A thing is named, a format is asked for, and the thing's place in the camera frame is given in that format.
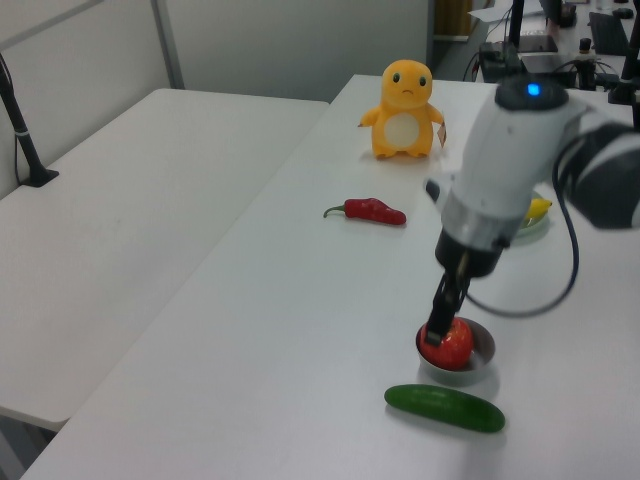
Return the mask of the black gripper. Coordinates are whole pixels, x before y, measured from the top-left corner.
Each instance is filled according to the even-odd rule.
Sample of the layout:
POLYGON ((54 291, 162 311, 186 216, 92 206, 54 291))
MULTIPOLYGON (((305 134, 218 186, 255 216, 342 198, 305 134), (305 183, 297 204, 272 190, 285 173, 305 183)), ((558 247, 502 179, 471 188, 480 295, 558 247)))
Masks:
POLYGON ((506 248, 506 238, 495 232, 450 232, 442 228, 435 257, 444 273, 432 302, 426 323, 426 342, 438 347, 448 334, 453 318, 460 311, 468 293, 470 278, 488 276, 506 248), (464 266, 464 275, 456 273, 464 266))

